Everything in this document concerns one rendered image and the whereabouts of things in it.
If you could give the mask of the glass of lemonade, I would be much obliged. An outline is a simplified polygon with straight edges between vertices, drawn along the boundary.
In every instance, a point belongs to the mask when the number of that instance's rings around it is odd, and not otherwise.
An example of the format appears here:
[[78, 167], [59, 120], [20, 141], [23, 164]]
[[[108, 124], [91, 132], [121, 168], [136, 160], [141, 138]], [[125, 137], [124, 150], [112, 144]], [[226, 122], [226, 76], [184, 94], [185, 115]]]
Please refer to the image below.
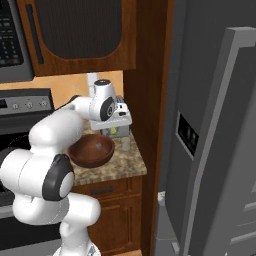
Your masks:
[[123, 151], [129, 151], [131, 148], [131, 139], [129, 137], [122, 137], [121, 147]]

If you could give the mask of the wooden drawer front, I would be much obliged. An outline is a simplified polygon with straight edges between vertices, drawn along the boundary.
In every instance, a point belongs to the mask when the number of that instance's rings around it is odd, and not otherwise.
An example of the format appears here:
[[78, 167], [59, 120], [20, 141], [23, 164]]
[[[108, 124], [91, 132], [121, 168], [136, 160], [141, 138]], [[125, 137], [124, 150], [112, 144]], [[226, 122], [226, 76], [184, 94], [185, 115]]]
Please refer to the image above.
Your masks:
[[[108, 186], [113, 186], [113, 192], [101, 195], [90, 195], [90, 189], [101, 189]], [[96, 198], [100, 201], [122, 198], [126, 196], [140, 195], [142, 193], [142, 177], [129, 177], [111, 181], [98, 182], [93, 184], [86, 184], [74, 186], [72, 188], [74, 193], [85, 194]]]

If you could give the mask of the tall wooden side panel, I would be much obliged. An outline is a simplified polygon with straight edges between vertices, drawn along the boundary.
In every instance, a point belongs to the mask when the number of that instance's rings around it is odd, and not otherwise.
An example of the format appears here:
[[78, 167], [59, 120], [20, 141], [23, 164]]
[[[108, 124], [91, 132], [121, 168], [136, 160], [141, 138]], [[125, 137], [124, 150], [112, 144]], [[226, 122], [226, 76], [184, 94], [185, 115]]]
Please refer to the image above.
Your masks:
[[153, 256], [174, 2], [137, 0], [136, 68], [123, 73], [132, 134], [147, 168], [142, 179], [143, 256]]

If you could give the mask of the wooden base cupboard door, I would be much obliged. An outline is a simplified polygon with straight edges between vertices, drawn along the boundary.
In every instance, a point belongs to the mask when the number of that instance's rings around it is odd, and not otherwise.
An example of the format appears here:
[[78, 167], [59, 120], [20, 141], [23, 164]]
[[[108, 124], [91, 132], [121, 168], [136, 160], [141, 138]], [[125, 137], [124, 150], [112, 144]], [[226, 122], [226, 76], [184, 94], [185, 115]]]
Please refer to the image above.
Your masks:
[[88, 228], [102, 256], [137, 250], [141, 244], [141, 197], [101, 200], [101, 215]]

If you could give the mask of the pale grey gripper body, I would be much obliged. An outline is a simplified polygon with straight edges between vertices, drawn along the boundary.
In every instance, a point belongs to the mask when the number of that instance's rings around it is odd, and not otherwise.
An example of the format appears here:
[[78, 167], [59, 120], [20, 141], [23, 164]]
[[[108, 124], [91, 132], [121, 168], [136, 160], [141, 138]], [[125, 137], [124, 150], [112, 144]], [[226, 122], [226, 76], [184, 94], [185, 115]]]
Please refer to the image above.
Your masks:
[[90, 127], [93, 131], [99, 130], [104, 136], [110, 138], [128, 137], [132, 118], [130, 114], [112, 116], [105, 122], [91, 121]]

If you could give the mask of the black and steel stove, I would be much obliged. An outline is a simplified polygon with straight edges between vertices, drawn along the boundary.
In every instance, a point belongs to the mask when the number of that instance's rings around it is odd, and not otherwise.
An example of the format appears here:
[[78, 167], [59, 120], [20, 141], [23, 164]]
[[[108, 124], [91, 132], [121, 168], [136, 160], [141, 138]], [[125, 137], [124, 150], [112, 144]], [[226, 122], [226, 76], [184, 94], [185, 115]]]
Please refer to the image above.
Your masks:
[[[51, 90], [0, 90], [0, 151], [7, 147], [30, 149], [29, 130], [54, 111]], [[51, 256], [61, 245], [59, 225], [30, 226], [12, 214], [14, 194], [0, 182], [0, 256]]]

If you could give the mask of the brown wooden bowl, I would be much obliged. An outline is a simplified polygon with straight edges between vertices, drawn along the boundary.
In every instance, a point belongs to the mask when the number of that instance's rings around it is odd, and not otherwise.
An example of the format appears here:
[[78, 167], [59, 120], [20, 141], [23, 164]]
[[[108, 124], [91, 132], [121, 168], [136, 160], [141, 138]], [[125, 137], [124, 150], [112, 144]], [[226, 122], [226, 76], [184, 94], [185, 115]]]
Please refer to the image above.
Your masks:
[[68, 148], [70, 159], [83, 168], [96, 168], [106, 164], [113, 156], [115, 143], [101, 134], [83, 135], [79, 141]]

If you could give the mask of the grey fridge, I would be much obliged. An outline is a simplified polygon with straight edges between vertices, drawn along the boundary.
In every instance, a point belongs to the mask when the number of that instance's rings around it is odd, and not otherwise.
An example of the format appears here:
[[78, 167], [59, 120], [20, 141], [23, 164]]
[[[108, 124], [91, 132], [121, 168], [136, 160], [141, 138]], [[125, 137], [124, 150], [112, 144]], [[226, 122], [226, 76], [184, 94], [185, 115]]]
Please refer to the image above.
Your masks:
[[[179, 256], [189, 169], [225, 31], [256, 28], [256, 0], [176, 0], [156, 218], [154, 256]], [[256, 256], [256, 181], [230, 245]]]

